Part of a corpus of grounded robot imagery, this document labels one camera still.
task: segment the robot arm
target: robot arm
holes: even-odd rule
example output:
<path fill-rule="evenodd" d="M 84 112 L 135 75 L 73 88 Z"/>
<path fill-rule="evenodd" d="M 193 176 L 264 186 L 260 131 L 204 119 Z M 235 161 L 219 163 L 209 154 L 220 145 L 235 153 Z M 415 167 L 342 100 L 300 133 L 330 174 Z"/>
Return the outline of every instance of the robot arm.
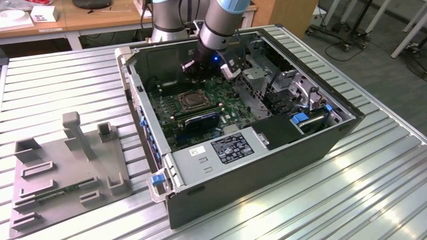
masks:
<path fill-rule="evenodd" d="M 228 80 L 239 75 L 239 62 L 244 60 L 243 56 L 235 56 L 227 48 L 249 3 L 251 0 L 211 0 L 204 24 L 199 31 L 192 62 L 205 64 L 212 58 L 221 58 L 220 70 Z"/>
<path fill-rule="evenodd" d="M 179 12 L 181 1 L 152 0 L 152 11 L 155 12 L 152 42 L 187 37 Z M 204 24 L 197 35 L 199 40 L 193 58 L 189 63 L 183 65 L 184 72 L 192 72 L 196 75 L 205 70 L 212 59 L 221 59 L 219 62 L 223 63 L 220 69 L 224 77 L 233 79 L 237 76 L 240 73 L 239 60 L 233 59 L 235 55 L 228 51 L 228 46 L 249 3 L 251 0 L 209 0 Z"/>

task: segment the green circuit board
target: green circuit board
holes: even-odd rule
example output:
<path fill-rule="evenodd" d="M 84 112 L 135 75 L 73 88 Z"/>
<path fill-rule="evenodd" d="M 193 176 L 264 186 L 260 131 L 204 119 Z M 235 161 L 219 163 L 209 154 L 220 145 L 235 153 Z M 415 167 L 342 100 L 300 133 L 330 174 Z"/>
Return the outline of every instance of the green circuit board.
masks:
<path fill-rule="evenodd" d="M 183 93 L 161 96 L 153 90 L 148 97 L 172 151 L 223 136 L 223 128 L 227 126 L 236 125 L 241 129 L 256 121 L 245 104 L 236 97 L 233 82 L 221 81 L 219 77 L 207 79 L 203 85 Z M 209 113 L 220 113 L 217 126 L 203 133 L 184 134 L 184 121 Z"/>

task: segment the gray floor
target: gray floor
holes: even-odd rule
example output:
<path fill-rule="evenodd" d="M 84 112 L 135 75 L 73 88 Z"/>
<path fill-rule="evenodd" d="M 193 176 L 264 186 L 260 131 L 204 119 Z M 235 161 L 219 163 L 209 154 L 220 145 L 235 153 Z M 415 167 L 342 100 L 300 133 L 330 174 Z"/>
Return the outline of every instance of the gray floor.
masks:
<path fill-rule="evenodd" d="M 320 0 L 322 7 L 328 8 L 332 1 Z M 346 3 L 346 0 L 340 1 L 340 5 L 335 11 L 336 15 L 340 14 Z M 358 2 L 348 20 L 351 26 L 362 7 L 363 3 Z M 376 9 L 371 7 L 360 25 L 362 29 L 367 28 L 376 12 Z M 396 59 L 390 57 L 398 44 L 406 37 L 406 34 L 402 32 L 404 26 L 403 22 L 384 14 L 370 35 L 371 43 L 366 50 L 347 62 L 336 61 L 326 55 L 326 48 L 339 41 L 336 38 L 315 33 L 312 36 L 306 36 L 303 41 L 386 106 L 427 135 L 427 82 L 410 72 L 406 65 L 406 59 L 408 59 L 406 54 L 402 54 Z M 415 39 L 419 40 L 426 35 L 420 32 Z M 360 50 L 354 48 L 350 52 L 343 52 L 340 48 L 332 47 L 328 53 L 338 59 L 347 59 L 358 51 Z M 412 65 L 414 61 L 408 60 L 411 68 L 422 74 L 422 70 L 416 69 L 416 66 Z M 427 67 L 427 57 L 422 56 L 419 61 Z"/>

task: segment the gray plastic holder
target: gray plastic holder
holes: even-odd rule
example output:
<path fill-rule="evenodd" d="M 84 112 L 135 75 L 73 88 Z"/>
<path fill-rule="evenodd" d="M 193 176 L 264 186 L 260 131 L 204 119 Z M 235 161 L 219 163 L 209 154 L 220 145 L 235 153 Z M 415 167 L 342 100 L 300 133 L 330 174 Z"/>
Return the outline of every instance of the gray plastic holder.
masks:
<path fill-rule="evenodd" d="M 9 237 L 17 238 L 128 197 L 129 174 L 117 128 L 83 133 L 76 112 L 63 115 L 67 138 L 16 142 Z"/>

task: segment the motherboard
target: motherboard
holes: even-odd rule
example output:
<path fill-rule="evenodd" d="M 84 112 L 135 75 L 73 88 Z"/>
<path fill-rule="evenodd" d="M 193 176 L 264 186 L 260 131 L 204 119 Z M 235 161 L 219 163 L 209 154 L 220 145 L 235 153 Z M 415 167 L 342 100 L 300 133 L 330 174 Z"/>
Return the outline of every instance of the motherboard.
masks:
<path fill-rule="evenodd" d="M 176 93 L 148 93 L 161 130 L 172 151 L 237 131 L 256 121 L 235 91 L 235 81 L 219 76 L 188 85 Z"/>

